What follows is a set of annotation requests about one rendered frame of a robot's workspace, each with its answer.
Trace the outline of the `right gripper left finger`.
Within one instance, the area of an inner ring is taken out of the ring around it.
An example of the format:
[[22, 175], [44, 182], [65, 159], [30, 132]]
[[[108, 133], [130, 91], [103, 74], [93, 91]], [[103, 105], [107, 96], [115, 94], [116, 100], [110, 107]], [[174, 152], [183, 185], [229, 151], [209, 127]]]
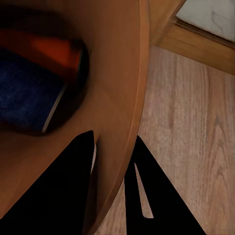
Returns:
[[94, 132], [76, 136], [0, 220], [0, 235], [82, 235]]

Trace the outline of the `trash can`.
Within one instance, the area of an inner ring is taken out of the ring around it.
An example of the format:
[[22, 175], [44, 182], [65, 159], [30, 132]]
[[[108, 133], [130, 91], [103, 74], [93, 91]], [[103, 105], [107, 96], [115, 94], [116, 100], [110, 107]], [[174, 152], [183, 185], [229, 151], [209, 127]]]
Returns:
[[0, 27], [86, 50], [81, 89], [66, 92], [45, 133], [0, 120], [0, 220], [78, 135], [93, 130], [82, 235], [94, 235], [128, 169], [144, 107], [149, 0], [0, 0]]

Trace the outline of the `can of soda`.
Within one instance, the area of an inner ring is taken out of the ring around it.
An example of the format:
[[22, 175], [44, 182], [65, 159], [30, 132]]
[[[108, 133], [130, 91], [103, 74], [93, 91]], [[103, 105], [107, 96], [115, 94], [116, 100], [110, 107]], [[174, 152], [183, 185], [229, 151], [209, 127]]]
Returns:
[[81, 89], [85, 75], [86, 50], [61, 37], [0, 27], [0, 46], [56, 73], [68, 83], [65, 91]]
[[0, 120], [45, 133], [68, 83], [56, 73], [0, 46]]

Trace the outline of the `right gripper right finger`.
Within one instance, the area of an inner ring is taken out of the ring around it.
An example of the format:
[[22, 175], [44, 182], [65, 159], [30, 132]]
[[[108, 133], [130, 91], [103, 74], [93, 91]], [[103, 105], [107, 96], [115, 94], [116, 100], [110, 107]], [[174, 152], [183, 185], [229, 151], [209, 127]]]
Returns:
[[[154, 218], [142, 214], [135, 164]], [[127, 235], [206, 235], [140, 136], [124, 186]]]

